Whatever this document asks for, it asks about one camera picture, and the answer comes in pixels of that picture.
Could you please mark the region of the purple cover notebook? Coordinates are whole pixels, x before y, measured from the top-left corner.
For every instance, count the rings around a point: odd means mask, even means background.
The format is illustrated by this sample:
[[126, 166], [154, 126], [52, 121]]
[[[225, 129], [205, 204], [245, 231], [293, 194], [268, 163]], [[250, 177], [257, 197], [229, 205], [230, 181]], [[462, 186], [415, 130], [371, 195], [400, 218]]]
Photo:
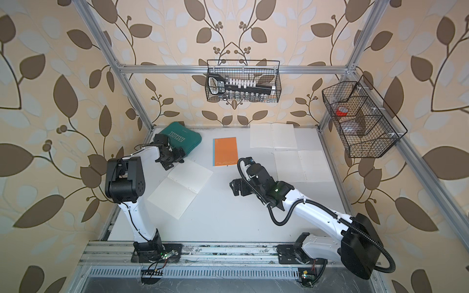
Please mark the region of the purple cover notebook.
[[172, 169], [148, 201], [179, 220], [213, 172], [190, 160]]

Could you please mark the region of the orange cover notebook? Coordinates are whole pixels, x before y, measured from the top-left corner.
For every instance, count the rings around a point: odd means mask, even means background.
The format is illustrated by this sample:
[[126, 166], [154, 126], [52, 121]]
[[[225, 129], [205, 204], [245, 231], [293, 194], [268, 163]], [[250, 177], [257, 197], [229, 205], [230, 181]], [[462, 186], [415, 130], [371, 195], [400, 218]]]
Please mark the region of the orange cover notebook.
[[235, 137], [213, 139], [213, 166], [234, 166], [238, 162]]

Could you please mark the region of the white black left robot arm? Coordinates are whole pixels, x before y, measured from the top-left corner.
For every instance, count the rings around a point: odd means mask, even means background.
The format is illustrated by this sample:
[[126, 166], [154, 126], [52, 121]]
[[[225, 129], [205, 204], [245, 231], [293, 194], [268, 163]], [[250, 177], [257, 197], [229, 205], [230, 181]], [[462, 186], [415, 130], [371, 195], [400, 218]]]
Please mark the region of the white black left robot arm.
[[165, 254], [158, 229], [151, 223], [144, 203], [146, 181], [142, 158], [137, 153], [107, 161], [105, 195], [125, 213], [139, 256]]

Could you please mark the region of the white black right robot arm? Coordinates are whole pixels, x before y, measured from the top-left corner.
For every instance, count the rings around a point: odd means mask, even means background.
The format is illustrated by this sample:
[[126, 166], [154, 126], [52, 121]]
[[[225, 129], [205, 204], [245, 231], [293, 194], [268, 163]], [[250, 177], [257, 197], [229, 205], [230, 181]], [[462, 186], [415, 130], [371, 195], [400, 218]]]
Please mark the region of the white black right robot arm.
[[235, 196], [255, 195], [278, 227], [285, 226], [293, 215], [310, 222], [326, 233], [326, 241], [302, 233], [293, 244], [293, 255], [301, 263], [313, 259], [340, 261], [355, 276], [368, 280], [374, 271], [393, 273], [396, 263], [385, 249], [370, 219], [358, 213], [338, 212], [304, 195], [293, 185], [276, 181], [251, 157], [237, 162], [239, 179], [230, 183]]

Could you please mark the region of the green cover notebook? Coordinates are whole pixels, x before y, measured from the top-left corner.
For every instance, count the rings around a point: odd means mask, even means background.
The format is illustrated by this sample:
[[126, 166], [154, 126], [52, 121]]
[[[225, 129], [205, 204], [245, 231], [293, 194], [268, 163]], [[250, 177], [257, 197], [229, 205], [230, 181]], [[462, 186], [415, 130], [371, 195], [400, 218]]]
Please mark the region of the green cover notebook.
[[287, 183], [332, 182], [329, 164], [322, 151], [277, 151], [277, 176]]

